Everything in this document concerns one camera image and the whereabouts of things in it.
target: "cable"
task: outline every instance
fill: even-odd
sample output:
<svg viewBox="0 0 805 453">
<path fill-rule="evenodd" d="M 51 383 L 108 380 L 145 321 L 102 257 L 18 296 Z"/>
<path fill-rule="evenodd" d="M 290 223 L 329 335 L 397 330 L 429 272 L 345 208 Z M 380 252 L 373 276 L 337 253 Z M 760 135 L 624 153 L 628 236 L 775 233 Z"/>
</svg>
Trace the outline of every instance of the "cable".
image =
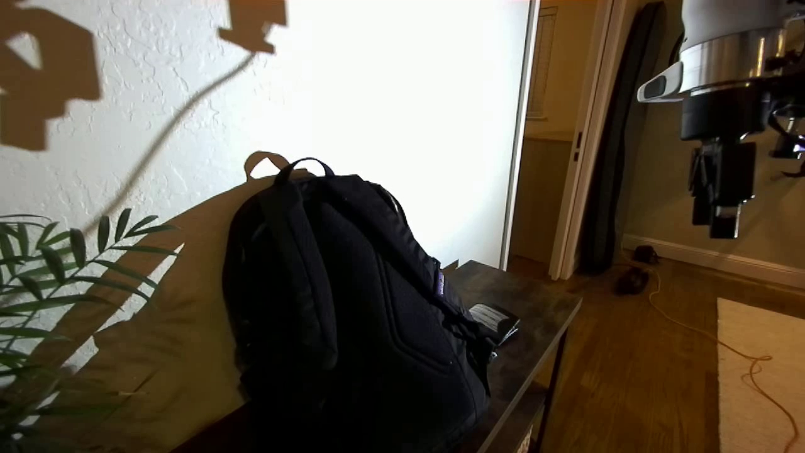
<svg viewBox="0 0 805 453">
<path fill-rule="evenodd" d="M 795 417 L 776 397 L 773 397 L 773 396 L 758 383 L 760 362 L 773 362 L 773 354 L 750 354 L 750 351 L 742 351 L 742 350 L 731 346 L 729 341 L 710 335 L 706 330 L 698 330 L 698 326 L 695 326 L 695 324 L 687 324 L 687 321 L 667 315 L 667 312 L 664 312 L 661 307 L 656 307 L 656 302 L 654 302 L 656 295 L 661 291 L 661 276 L 659 276 L 656 272 L 649 272 L 649 276 L 654 276 L 654 281 L 656 281 L 656 286 L 649 291 L 649 307 L 652 307 L 661 320 L 672 321 L 672 324 L 680 324 L 680 326 L 683 326 L 683 330 L 688 330 L 688 333 L 695 333 L 695 335 L 698 335 L 698 336 L 703 336 L 703 339 L 710 339 L 710 341 L 715 341 L 715 344 L 719 344 L 719 346 L 729 350 L 731 354 L 737 354 L 737 358 L 742 358 L 742 360 L 750 362 L 747 377 L 750 377 L 755 392 L 761 396 L 766 402 L 773 402 L 773 404 L 788 417 L 788 423 L 789 423 L 789 428 L 793 428 L 793 436 L 789 436 L 788 443 L 784 443 L 784 453 L 789 453 L 789 451 L 798 446 L 798 440 L 800 440 L 798 417 Z"/>
</svg>

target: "backpack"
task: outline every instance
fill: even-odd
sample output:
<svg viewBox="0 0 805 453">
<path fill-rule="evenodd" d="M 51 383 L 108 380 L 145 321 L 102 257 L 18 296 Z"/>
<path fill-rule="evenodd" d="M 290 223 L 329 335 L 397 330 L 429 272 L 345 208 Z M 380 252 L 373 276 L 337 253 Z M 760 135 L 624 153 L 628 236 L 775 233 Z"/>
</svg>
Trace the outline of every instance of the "backpack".
<svg viewBox="0 0 805 453">
<path fill-rule="evenodd" d="M 360 175 L 283 165 L 232 218 L 224 299 L 254 451 L 453 451 L 490 404 L 493 351 Z"/>
</svg>

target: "rug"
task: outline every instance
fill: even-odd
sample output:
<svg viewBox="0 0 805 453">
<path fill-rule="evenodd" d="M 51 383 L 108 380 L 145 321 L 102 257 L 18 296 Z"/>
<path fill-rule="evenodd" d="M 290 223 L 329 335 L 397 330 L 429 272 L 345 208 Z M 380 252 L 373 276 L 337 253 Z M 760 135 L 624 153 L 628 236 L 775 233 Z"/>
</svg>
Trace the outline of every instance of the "rug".
<svg viewBox="0 0 805 453">
<path fill-rule="evenodd" d="M 717 310 L 721 341 L 747 354 L 773 354 L 770 362 L 760 362 L 755 380 L 793 412 L 800 440 L 789 451 L 805 453 L 805 320 L 721 296 Z M 719 346 L 721 453 L 781 453 L 793 424 L 751 387 L 747 369 L 750 360 Z"/>
</svg>

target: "metal machine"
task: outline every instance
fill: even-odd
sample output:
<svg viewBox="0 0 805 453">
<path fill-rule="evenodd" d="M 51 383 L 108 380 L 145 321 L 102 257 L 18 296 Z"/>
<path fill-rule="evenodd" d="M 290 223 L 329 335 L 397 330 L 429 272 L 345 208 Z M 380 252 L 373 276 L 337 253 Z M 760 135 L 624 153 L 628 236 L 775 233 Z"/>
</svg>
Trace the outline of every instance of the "metal machine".
<svg viewBox="0 0 805 453">
<path fill-rule="evenodd" d="M 692 222 L 715 238 L 737 238 L 742 203 L 755 195 L 751 134 L 775 127 L 776 156 L 805 150 L 802 2 L 681 0 L 680 61 L 636 91 L 641 102 L 681 102 L 681 139 L 698 141 Z"/>
</svg>

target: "wooden floor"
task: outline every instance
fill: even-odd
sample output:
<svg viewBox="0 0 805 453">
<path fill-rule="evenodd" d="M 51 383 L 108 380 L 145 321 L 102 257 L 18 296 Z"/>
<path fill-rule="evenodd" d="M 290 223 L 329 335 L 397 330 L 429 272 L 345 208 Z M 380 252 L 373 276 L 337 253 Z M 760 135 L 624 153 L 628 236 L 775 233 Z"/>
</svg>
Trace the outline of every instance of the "wooden floor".
<svg viewBox="0 0 805 453">
<path fill-rule="evenodd" d="M 628 258 L 564 286 L 584 296 L 570 324 L 546 453 L 717 453 L 717 296 L 805 316 L 805 291 L 667 262 L 643 295 L 619 296 Z M 513 262 L 517 276 L 542 267 Z"/>
</svg>

